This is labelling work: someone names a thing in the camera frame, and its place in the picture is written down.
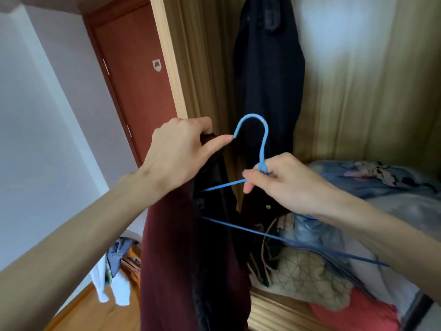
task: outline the hanger hook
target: hanger hook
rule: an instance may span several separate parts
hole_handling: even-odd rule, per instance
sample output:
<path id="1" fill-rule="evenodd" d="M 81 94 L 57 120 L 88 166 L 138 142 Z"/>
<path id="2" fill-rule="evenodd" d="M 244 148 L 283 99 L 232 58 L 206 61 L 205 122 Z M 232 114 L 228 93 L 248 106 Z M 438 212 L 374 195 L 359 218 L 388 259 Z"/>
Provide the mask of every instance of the hanger hook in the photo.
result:
<path id="1" fill-rule="evenodd" d="M 266 139 L 268 138 L 268 123 L 265 121 L 265 119 L 258 114 L 246 114 L 244 117 L 240 119 L 239 123 L 237 123 L 237 127 L 236 130 L 234 131 L 233 138 L 237 137 L 237 134 L 239 133 L 240 127 L 242 126 L 243 122 L 249 118 L 257 118 L 259 121 L 262 122 L 263 127 L 265 128 L 265 133 L 263 134 L 263 139 L 262 139 L 262 145 L 260 145 L 259 167 L 257 169 L 259 171 L 263 170 L 265 174 L 268 174 L 268 167 L 265 164 L 265 144 L 266 144 Z"/>

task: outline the person's left hand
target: person's left hand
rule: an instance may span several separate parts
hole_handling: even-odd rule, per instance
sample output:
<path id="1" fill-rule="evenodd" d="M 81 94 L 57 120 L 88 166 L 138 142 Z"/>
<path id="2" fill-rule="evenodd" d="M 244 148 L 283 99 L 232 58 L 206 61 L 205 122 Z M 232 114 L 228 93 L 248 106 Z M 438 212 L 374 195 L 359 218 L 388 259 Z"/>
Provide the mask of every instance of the person's left hand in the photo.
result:
<path id="1" fill-rule="evenodd" d="M 233 140 L 232 135 L 224 134 L 202 145 L 201 134 L 210 133 L 210 117 L 171 119 L 153 133 L 139 172 L 153 178 L 152 188 L 159 188 L 161 197 L 164 196 L 195 177 L 211 155 Z"/>

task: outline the door hinge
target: door hinge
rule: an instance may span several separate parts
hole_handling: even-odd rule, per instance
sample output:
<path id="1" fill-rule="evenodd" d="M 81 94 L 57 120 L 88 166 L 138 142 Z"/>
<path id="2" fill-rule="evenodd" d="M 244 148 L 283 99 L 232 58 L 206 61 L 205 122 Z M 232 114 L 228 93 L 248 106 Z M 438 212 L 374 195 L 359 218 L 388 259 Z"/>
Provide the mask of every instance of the door hinge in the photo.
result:
<path id="1" fill-rule="evenodd" d="M 106 64 L 106 61 L 104 60 L 104 58 L 103 58 L 103 63 L 104 63 L 104 66 L 106 67 L 107 74 L 110 75 L 109 69 L 107 68 L 107 64 Z"/>

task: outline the clothes hanger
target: clothes hanger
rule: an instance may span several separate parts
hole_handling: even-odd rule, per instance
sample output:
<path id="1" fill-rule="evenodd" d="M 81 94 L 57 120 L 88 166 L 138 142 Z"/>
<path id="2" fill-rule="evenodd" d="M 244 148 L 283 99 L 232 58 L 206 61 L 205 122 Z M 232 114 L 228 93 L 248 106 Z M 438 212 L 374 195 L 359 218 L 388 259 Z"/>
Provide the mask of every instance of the clothes hanger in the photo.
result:
<path id="1" fill-rule="evenodd" d="M 240 119 L 239 123 L 237 124 L 236 130 L 234 131 L 233 138 L 235 139 L 237 137 L 237 135 L 239 133 L 239 130 L 240 130 L 240 127 L 242 126 L 243 122 L 245 120 L 247 120 L 248 118 L 257 118 L 259 121 L 261 121 L 263 123 L 263 127 L 265 128 L 265 132 L 263 134 L 263 139 L 262 139 L 262 145 L 260 146 L 259 166 L 258 166 L 257 169 L 259 171 L 265 173 L 265 174 L 268 174 L 268 167 L 265 164 L 265 144 L 266 144 L 266 140 L 268 138 L 269 128 L 268 128 L 268 123 L 265 121 L 265 119 L 262 116 L 258 115 L 258 114 L 247 114 L 247 115 L 245 115 L 244 117 L 242 117 Z M 229 182 L 229 183 L 224 183 L 224 184 L 221 184 L 219 186 L 214 186 L 214 187 L 203 189 L 203 190 L 199 191 L 199 193 L 206 192 L 206 191 L 213 191 L 213 190 L 216 190 L 216 189 L 232 186 L 232 185 L 235 185 L 235 184 L 238 184 L 238 183 L 242 183 L 242 182 L 245 182 L 245 181 L 246 181 L 246 179 L 242 179 L 242 180 L 237 180 L 237 181 L 233 181 L 233 182 Z M 307 215 L 302 215 L 302 216 L 304 216 L 306 218 L 309 218 L 309 219 L 317 220 L 317 218 L 312 217 L 312 216 L 307 216 Z M 213 218 L 209 218 L 209 217 L 201 216 L 201 218 L 203 218 L 204 220 L 213 222 L 213 223 L 217 223 L 217 224 L 221 224 L 221 225 L 226 225 L 226 226 L 229 226 L 231 228 L 238 228 L 240 230 L 248 231 L 248 232 L 251 232 L 251 233 L 254 233 L 254 234 L 258 234 L 258 235 L 261 235 L 261 236 L 265 236 L 265 237 L 268 237 L 268 238 L 277 239 L 277 240 L 283 241 L 284 243 L 288 243 L 290 245 L 289 247 L 292 247 L 292 248 L 307 248 L 308 250 L 316 251 L 316 252 L 320 252 L 320 253 L 324 253 L 324 254 L 340 256 L 340 257 L 345 257 L 345 258 L 350 258 L 350 259 L 355 259 L 355 260 L 360 260 L 360 261 L 364 261 L 366 263 L 373 263 L 375 265 L 380 265 L 380 266 L 384 266 L 384 267 L 390 267 L 388 264 L 386 264 L 386 263 L 384 263 L 382 261 L 368 259 L 368 258 L 363 258 L 363 257 L 360 257 L 360 256 L 354 256 L 352 254 L 344 253 L 344 252 L 340 252 L 340 251 L 336 251 L 336 250 L 332 250 L 330 248 L 324 248 L 324 247 L 304 244 L 304 243 L 301 243 L 299 241 L 295 241 L 295 240 L 291 240 L 291 239 L 285 239 L 285 238 L 274 236 L 274 235 L 271 235 L 271 234 L 266 234 L 266 233 L 259 232 L 259 231 L 256 231 L 256 230 L 251 230 L 249 228 L 244 228 L 244 227 L 241 227 L 241 226 L 238 226 L 238 225 L 234 225 L 234 224 L 231 224 L 231 223 L 227 223 L 227 222 L 223 222 L 223 221 L 218 221 L 217 219 L 213 219 Z"/>

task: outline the white sticker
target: white sticker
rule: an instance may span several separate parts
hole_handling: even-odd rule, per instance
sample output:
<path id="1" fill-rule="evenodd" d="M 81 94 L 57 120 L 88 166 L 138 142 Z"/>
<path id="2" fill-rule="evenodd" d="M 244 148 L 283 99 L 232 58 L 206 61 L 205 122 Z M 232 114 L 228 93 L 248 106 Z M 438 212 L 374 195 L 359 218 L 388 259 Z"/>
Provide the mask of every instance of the white sticker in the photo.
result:
<path id="1" fill-rule="evenodd" d="M 153 60 L 153 68 L 158 72 L 161 71 L 162 66 L 159 59 Z"/>

